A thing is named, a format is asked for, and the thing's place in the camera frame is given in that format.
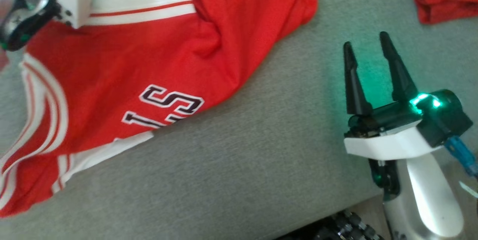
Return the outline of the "grey fabric sofa seat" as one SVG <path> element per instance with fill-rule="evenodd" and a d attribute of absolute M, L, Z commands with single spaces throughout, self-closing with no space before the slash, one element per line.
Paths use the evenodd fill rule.
<path fill-rule="evenodd" d="M 456 93 L 475 123 L 478 17 L 418 21 L 414 0 L 319 0 L 234 97 L 75 174 L 0 240 L 275 239 L 381 193 L 348 155 L 342 45 L 352 43 L 369 102 L 391 102 L 387 31 L 417 87 Z"/>

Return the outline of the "red white sports jersey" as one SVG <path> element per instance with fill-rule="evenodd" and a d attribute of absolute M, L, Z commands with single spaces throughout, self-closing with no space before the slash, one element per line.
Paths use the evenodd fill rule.
<path fill-rule="evenodd" d="M 26 119 L 0 157 L 0 219 L 76 173 L 232 97 L 318 0 L 93 0 L 54 19 L 19 60 Z"/>

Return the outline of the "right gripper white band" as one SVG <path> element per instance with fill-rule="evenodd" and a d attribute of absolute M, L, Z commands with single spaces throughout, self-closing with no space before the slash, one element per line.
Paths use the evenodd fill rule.
<path fill-rule="evenodd" d="M 400 160 L 420 157 L 442 147 L 432 147 L 418 130 L 423 116 L 410 102 L 418 89 L 397 52 L 389 34 L 379 34 L 384 58 L 388 61 L 394 102 L 376 109 L 367 101 L 350 41 L 343 45 L 345 103 L 349 131 L 345 133 L 346 152 L 374 160 Z"/>

